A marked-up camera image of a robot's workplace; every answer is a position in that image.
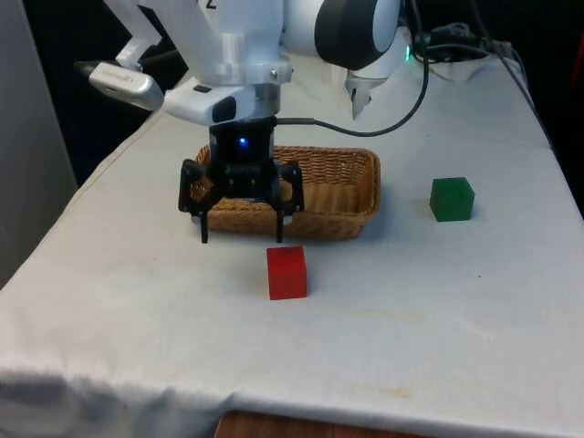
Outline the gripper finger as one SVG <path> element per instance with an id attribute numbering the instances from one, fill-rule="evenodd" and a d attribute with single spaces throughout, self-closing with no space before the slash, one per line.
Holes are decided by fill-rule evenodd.
<path id="1" fill-rule="evenodd" d="M 222 169 L 221 165 L 215 163 L 202 165 L 191 159 L 182 163 L 178 208 L 183 213 L 189 213 L 192 218 L 199 219 L 203 244 L 208 243 L 208 214 L 224 195 L 224 184 L 219 174 Z M 201 199 L 196 200 L 193 198 L 192 188 L 203 179 L 210 183 L 210 187 Z"/>
<path id="2" fill-rule="evenodd" d="M 274 162 L 274 167 L 276 176 L 268 191 L 268 204 L 276 212 L 276 241 L 282 243 L 285 220 L 304 211 L 303 177 L 297 162 L 287 164 Z M 281 180 L 291 185 L 291 195 L 287 199 L 282 194 Z"/>

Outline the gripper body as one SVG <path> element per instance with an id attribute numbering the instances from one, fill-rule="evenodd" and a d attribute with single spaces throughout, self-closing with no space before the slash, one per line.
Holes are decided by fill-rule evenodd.
<path id="1" fill-rule="evenodd" d="M 208 178 L 224 198 L 272 201 L 278 197 L 274 119 L 237 121 L 209 129 Z"/>

